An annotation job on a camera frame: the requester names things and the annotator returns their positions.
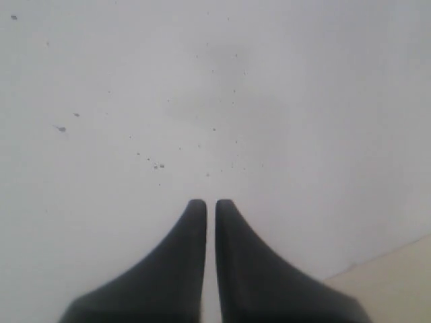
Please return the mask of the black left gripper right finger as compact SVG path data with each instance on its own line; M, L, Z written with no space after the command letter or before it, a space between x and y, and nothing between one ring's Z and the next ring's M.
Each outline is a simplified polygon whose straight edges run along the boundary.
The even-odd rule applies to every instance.
M370 322L360 303L298 270L250 227L233 201L215 206L222 322Z

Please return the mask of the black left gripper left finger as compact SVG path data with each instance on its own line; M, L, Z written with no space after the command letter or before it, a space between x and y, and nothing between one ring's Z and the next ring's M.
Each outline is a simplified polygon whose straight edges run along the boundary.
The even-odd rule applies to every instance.
M168 235L127 272L77 298L62 322L199 322L207 207L189 201Z

